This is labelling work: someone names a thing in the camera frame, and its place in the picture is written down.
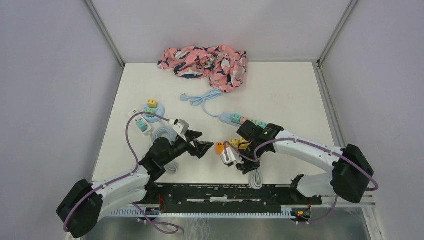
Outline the green adapter on round socket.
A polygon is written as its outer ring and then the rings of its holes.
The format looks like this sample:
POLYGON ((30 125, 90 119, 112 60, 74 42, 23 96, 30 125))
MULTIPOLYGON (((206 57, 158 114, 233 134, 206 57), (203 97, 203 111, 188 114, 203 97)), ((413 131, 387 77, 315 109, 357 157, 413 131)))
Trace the green adapter on round socket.
POLYGON ((154 117, 156 114, 156 109, 148 107, 144 109, 144 112, 146 112, 148 117, 154 117))

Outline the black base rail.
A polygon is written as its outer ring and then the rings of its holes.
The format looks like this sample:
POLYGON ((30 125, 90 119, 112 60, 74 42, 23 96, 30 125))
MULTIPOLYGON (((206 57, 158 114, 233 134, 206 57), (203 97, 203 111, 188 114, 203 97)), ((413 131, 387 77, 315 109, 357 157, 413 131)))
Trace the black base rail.
POLYGON ((193 218, 296 218, 290 207, 308 210, 323 203, 305 197, 289 185, 158 183, 140 205, 156 206, 162 216, 193 218))

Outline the pink patterned cloth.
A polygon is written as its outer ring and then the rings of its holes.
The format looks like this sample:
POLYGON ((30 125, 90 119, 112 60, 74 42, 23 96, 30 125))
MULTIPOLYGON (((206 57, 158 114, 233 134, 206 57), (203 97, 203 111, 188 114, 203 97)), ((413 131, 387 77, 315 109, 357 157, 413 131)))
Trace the pink patterned cloth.
POLYGON ((248 56, 246 51, 236 51, 227 45, 167 48, 157 66, 162 70, 172 69, 180 78, 208 79, 212 88, 228 93, 244 84, 248 56))

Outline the yellow plug adapter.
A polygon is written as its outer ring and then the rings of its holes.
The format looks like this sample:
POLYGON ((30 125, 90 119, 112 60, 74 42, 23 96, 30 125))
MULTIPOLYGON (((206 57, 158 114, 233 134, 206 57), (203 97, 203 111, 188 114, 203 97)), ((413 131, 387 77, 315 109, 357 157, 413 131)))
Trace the yellow plug adapter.
POLYGON ((249 144, 250 144, 250 141, 248 141, 244 138, 240 138, 237 149, 238 150, 246 150, 248 148, 249 144))
POLYGON ((236 148, 238 148, 238 147, 239 147, 240 140, 239 140, 238 138, 231 138, 231 139, 229 139, 228 141, 229 141, 229 143, 230 143, 232 146, 234 146, 234 147, 236 147, 236 148))

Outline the pink adapter on strip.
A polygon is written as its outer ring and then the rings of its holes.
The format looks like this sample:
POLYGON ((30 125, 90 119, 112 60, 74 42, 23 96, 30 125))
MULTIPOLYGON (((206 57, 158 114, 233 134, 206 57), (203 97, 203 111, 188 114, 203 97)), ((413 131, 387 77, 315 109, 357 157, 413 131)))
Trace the pink adapter on strip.
POLYGON ((248 117, 246 117, 246 116, 242 116, 241 118, 240 118, 240 121, 239 121, 239 124, 240 125, 243 125, 246 121, 248 121, 249 120, 249 118, 248 117))

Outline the teal adapter on white strip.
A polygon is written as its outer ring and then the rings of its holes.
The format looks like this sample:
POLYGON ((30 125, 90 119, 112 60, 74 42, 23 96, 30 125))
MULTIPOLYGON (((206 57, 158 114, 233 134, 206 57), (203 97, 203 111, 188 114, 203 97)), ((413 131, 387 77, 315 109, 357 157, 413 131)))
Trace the teal adapter on white strip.
POLYGON ((147 125, 142 120, 137 120, 136 125, 142 132, 145 132, 148 129, 147 125))

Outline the round blue socket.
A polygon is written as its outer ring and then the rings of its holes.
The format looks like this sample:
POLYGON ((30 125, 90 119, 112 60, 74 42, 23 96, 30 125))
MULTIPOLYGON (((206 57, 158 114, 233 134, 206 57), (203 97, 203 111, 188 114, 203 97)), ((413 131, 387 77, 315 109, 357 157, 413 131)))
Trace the round blue socket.
POLYGON ((141 115, 148 123, 157 123, 162 120, 159 116, 165 117, 165 108, 160 102, 156 103, 156 107, 150 107, 146 103, 142 108, 142 112, 149 113, 141 115))

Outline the green adapter on strip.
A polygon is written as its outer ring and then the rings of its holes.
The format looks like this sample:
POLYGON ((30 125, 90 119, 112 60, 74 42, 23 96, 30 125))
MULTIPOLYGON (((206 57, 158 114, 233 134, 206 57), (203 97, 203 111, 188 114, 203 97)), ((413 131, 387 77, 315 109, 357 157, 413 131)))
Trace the green adapter on strip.
POLYGON ((250 122, 252 122, 255 126, 259 125, 259 122, 255 119, 249 119, 250 122))

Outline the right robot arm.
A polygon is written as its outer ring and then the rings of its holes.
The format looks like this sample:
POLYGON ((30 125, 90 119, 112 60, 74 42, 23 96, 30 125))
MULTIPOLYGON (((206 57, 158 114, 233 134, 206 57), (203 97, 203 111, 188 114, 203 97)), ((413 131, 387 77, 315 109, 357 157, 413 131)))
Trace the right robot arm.
POLYGON ((248 142, 247 148, 239 150, 225 142, 220 157, 226 166, 236 166, 243 174, 257 170, 260 157, 267 152, 288 155, 324 171, 296 176, 288 191, 289 199, 295 204, 322 195, 336 195, 358 204, 366 192, 379 188, 373 179, 373 168, 355 145, 328 146, 299 137, 279 125, 269 123, 260 127, 249 120, 240 126, 237 134, 248 142))

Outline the orange power strip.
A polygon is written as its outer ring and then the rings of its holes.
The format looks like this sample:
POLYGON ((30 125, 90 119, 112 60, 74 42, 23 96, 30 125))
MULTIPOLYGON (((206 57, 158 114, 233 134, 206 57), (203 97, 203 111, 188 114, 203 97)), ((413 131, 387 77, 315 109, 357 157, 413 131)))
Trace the orange power strip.
POLYGON ((216 142, 215 143, 215 153, 217 155, 221 155, 222 152, 226 149, 227 145, 224 141, 216 142))

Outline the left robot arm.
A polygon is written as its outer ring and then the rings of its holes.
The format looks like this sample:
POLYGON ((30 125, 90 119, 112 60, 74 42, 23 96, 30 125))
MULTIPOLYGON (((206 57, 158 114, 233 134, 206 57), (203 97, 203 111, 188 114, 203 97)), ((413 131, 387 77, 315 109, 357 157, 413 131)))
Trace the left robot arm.
POLYGON ((214 146, 213 142, 199 141, 201 136, 201 132, 189 130, 173 142, 157 138, 133 169, 105 180, 79 180, 56 209, 63 230, 80 238, 115 210, 140 201, 154 202, 158 195, 154 184, 166 172, 166 165, 185 153, 201 159, 214 146))

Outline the yellow adapter on round socket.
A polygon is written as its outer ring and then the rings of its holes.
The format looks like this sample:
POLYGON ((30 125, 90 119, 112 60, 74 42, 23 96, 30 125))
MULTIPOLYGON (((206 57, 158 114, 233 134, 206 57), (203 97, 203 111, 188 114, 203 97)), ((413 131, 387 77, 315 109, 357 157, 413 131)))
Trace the yellow adapter on round socket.
POLYGON ((155 99, 148 99, 147 106, 152 109, 156 109, 158 107, 158 102, 155 99))

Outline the white power strip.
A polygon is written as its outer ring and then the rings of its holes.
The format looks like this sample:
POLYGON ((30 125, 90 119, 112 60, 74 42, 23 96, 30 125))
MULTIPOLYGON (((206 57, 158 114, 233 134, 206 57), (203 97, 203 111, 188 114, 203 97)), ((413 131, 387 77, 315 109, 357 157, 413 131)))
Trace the white power strip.
POLYGON ((145 135, 149 136, 153 134, 153 127, 150 125, 149 122, 136 109, 131 110, 128 113, 129 117, 133 117, 135 115, 135 118, 133 118, 133 122, 136 124, 138 129, 145 135))

